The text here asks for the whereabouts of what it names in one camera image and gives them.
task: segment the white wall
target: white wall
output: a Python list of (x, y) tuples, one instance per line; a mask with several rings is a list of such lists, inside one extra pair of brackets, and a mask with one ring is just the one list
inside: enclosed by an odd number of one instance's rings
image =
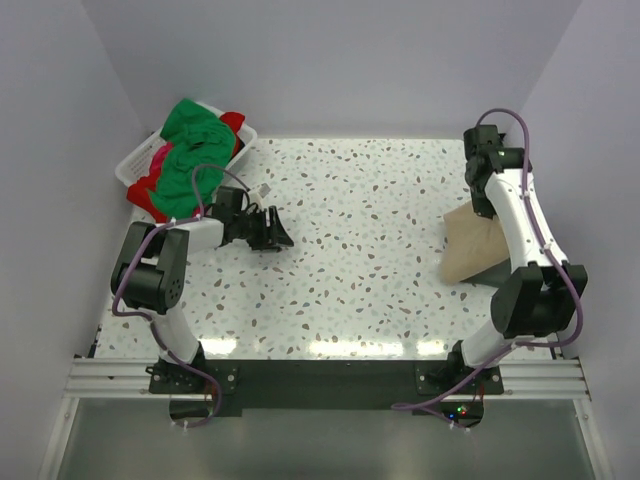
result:
[(142, 128), (76, 0), (0, 14), (0, 476), (36, 478), (127, 212), (113, 175)]
[(584, 0), (522, 110), (540, 202), (589, 272), (577, 351), (623, 480), (640, 468), (639, 23), (638, 2)]
[(147, 127), (190, 96), (261, 134), (460, 137), (524, 105), (580, 0), (84, 3)]

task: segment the green cloth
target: green cloth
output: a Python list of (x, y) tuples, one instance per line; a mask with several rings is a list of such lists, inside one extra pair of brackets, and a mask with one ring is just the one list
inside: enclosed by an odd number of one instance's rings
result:
[[(225, 167), (236, 143), (231, 128), (197, 103), (184, 99), (167, 118), (160, 132), (173, 148), (162, 164), (156, 191), (149, 192), (153, 205), (167, 217), (189, 218), (198, 206), (191, 186), (193, 169), (203, 163)], [(220, 185), (224, 173), (203, 168), (196, 175), (198, 191), (207, 202)]]

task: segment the clothing pile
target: clothing pile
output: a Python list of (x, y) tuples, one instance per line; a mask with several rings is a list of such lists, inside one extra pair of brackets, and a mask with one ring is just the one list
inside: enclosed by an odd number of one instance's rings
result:
[[(193, 194), (193, 169), (204, 163), (226, 167), (244, 147), (238, 131), (244, 115), (227, 112), (218, 118), (213, 112), (185, 99), (178, 103), (160, 132), (167, 143), (153, 156), (149, 175), (129, 187), (127, 199), (149, 212), (156, 222), (189, 218), (197, 213)], [(203, 168), (196, 174), (198, 191), (210, 199), (224, 173)]]

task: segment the laundry basket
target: laundry basket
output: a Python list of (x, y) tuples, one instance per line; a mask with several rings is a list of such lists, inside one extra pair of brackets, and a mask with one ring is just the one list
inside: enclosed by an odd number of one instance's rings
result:
[[(223, 111), (202, 102), (198, 102), (198, 104), (208, 110), (211, 110), (218, 117), (224, 113)], [(144, 177), (149, 174), (149, 166), (151, 165), (153, 156), (160, 147), (167, 143), (162, 139), (162, 137), (160, 137), (160, 130), (161, 129), (155, 131), (116, 167), (116, 177), (124, 183), (127, 188), (136, 183), (140, 177)], [(258, 134), (253, 128), (244, 123), (238, 132), (238, 137), (240, 137), (240, 140), (244, 143), (244, 148), (240, 150), (226, 166), (227, 170), (232, 173), (238, 173), (242, 170), (242, 167), (247, 161), (245, 154), (249, 151), (251, 145), (255, 143), (258, 138)]]

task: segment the speckled table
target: speckled table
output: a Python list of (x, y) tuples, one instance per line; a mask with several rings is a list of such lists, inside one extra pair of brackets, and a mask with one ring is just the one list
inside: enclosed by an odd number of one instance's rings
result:
[[(207, 356), (444, 357), (487, 320), (494, 291), (438, 278), (442, 214), (469, 198), (464, 162), (457, 140), (259, 140), (242, 177), (269, 184), (295, 247), (236, 241), (189, 257), (182, 306)], [(109, 305), (95, 356), (155, 357), (145, 322)]]

